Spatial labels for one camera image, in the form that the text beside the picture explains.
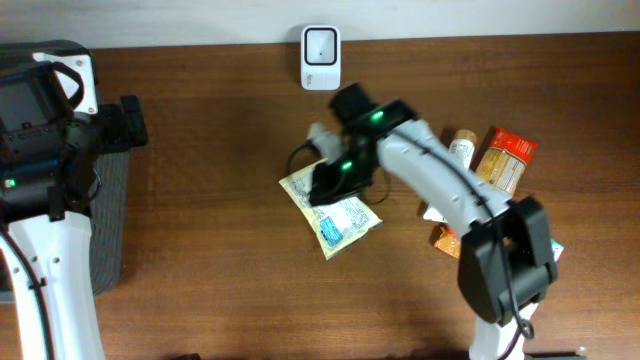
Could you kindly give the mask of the beige foil snack bag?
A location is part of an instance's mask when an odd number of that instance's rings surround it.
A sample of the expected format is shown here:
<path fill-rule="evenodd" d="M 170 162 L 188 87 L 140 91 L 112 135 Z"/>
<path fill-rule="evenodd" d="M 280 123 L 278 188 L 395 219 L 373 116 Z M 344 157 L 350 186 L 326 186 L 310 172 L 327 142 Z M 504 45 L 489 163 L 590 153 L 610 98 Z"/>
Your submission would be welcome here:
<path fill-rule="evenodd" d="M 325 259 L 330 261 L 381 226 L 383 220 L 357 197 L 312 207 L 309 203 L 312 171 L 321 163 L 323 160 L 287 175 L 279 184 L 309 223 Z"/>

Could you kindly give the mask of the white tube pouch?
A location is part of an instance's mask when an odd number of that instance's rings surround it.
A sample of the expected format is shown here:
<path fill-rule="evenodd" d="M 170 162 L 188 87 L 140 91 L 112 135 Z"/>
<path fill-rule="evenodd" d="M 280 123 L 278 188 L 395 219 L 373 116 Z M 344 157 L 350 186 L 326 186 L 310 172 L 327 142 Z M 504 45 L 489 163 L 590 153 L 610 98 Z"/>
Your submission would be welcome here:
<path fill-rule="evenodd" d="M 477 135 L 473 131 L 460 129 L 454 133 L 448 152 L 452 154 L 465 169 L 469 169 L 475 152 L 476 143 Z M 423 213 L 423 219 L 438 223 L 446 223 L 445 217 L 431 205 L 428 205 Z"/>

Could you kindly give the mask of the orange spaghetti packet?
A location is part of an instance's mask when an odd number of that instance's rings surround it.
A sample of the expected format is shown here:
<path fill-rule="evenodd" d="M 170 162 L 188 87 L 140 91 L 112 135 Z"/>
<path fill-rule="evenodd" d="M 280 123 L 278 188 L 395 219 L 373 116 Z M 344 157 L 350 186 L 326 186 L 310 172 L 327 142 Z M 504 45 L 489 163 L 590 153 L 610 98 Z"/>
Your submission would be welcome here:
<path fill-rule="evenodd" d="M 475 173 L 492 187 L 512 196 L 537 148 L 538 143 L 496 127 Z M 461 252 L 459 239 L 446 223 L 440 223 L 438 229 L 440 234 L 433 241 L 433 246 L 458 259 Z"/>

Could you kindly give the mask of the small teal gum packet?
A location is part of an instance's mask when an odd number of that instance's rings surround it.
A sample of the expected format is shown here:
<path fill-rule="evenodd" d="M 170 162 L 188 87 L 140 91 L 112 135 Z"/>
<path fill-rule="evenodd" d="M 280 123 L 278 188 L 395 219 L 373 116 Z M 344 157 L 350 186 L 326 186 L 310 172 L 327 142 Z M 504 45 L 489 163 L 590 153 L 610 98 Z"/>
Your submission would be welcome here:
<path fill-rule="evenodd" d="M 564 246 L 554 239 L 551 239 L 550 242 L 554 261 L 558 262 L 562 252 L 564 251 Z"/>

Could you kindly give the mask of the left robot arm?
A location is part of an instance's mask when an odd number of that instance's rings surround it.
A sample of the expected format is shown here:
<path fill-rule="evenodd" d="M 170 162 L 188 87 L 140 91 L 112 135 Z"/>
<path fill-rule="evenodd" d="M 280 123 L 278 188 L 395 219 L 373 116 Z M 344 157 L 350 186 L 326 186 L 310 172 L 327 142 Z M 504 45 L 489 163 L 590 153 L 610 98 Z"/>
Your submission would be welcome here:
<path fill-rule="evenodd" d="M 95 298 L 119 280 L 139 99 L 98 90 L 93 54 L 56 40 L 1 49 L 1 299 L 26 359 L 104 357 Z"/>

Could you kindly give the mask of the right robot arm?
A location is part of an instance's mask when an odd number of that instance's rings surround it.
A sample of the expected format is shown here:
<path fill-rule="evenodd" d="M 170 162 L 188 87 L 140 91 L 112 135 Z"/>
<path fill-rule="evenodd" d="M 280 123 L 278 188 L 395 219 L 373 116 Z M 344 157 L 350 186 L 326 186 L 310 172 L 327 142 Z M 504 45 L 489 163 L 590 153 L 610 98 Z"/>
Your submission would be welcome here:
<path fill-rule="evenodd" d="M 547 213 L 533 197 L 514 200 L 449 153 L 406 102 L 374 103 L 354 83 L 330 108 L 338 133 L 310 126 L 307 142 L 323 158 L 308 201 L 325 206 L 361 194 L 377 169 L 396 176 L 445 218 L 461 242 L 457 282 L 476 314 L 471 359 L 524 359 L 531 317 L 557 280 Z"/>

